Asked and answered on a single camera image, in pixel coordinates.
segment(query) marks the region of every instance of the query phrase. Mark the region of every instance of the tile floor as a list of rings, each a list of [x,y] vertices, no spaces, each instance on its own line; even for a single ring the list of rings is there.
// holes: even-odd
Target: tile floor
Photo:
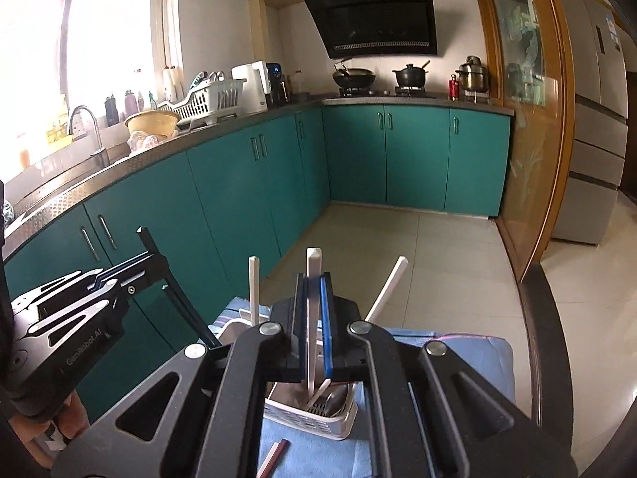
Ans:
[[[637,395],[637,206],[620,194],[600,246],[554,241],[542,266],[566,337],[583,472]]]
[[[526,327],[492,221],[429,212],[331,204],[261,284],[262,303],[291,296],[305,250],[323,250],[334,292],[365,315],[400,255],[410,265],[377,323],[505,338],[514,350],[518,407],[531,411]]]

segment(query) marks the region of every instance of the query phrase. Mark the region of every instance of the countertop edge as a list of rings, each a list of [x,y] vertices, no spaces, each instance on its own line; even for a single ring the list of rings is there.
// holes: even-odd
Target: countertop edge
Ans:
[[[297,113],[311,108],[323,106],[345,105],[379,105],[390,104],[398,106],[430,106],[436,108],[449,108],[459,110],[481,111],[483,113],[501,114],[514,117],[515,112],[509,108],[492,106],[467,101],[451,101],[441,98],[418,97],[329,97],[310,100],[298,104],[292,104],[275,110],[261,113],[247,114],[238,118],[221,121],[216,125],[204,126],[192,131],[184,132],[173,139],[168,140],[152,149],[142,151],[128,158],[100,170],[84,181],[72,186],[65,192],[43,204],[32,212],[26,219],[17,218],[16,222],[5,230],[5,245],[2,248],[2,259],[8,262],[31,237],[44,230],[55,219],[72,210],[92,196],[115,185],[126,177],[146,167],[150,167],[160,161],[184,152],[208,141],[220,138],[238,130],[246,129],[260,123],[274,120],[282,116]]]

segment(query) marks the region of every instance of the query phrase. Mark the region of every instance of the range hood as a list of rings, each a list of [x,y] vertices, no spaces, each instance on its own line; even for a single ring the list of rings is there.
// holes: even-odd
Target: range hood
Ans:
[[[437,55],[433,0],[305,0],[331,59]]]

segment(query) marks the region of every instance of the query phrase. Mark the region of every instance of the utensil basket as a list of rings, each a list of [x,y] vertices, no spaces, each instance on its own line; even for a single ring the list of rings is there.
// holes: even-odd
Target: utensil basket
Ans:
[[[164,101],[157,105],[157,109],[177,113],[180,116],[177,125],[190,123],[192,127],[195,121],[213,125],[219,118],[238,116],[241,113],[244,82],[246,79],[204,82],[190,90],[181,102],[172,104]]]
[[[232,343],[239,335],[249,329],[252,325],[249,321],[241,318],[235,318],[228,321],[221,332],[219,333],[219,341],[224,345],[226,343]],[[322,342],[318,341],[319,353],[322,350]],[[323,365],[317,365],[317,382],[323,380],[321,373],[324,372]],[[342,441],[346,439],[352,431],[356,413],[358,412],[358,405],[356,404],[356,392],[359,383],[349,383],[349,390],[340,413],[334,417],[323,417],[321,415],[315,415],[300,408],[289,405],[282,400],[288,402],[294,402],[294,388],[298,388],[299,385],[289,383],[275,383],[274,387],[270,391],[270,394],[266,398],[266,405],[263,416],[271,421],[283,424],[289,428],[300,429],[307,433],[313,433],[326,439],[332,439],[335,441]]]

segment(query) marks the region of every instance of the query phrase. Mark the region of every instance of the refrigerator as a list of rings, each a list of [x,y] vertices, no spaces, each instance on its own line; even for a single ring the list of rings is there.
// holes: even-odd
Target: refrigerator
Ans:
[[[553,238],[598,245],[622,180],[628,90],[613,13],[597,0],[562,0],[575,71],[575,139]]]

